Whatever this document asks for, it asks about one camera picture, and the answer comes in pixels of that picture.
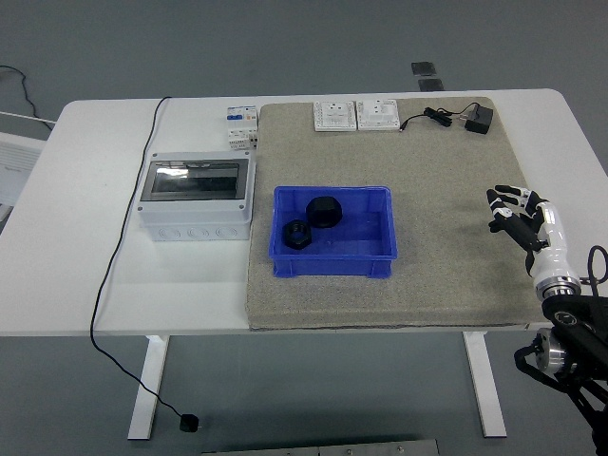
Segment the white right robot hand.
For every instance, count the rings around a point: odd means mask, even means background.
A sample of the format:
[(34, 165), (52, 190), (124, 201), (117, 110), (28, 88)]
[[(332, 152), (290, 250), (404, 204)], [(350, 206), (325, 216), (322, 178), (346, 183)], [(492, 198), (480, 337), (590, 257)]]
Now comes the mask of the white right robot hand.
[(525, 269), (539, 300), (578, 295), (580, 277), (567, 258), (567, 241), (556, 206), (523, 187), (497, 185), (486, 191), (492, 233), (506, 232), (525, 252)]

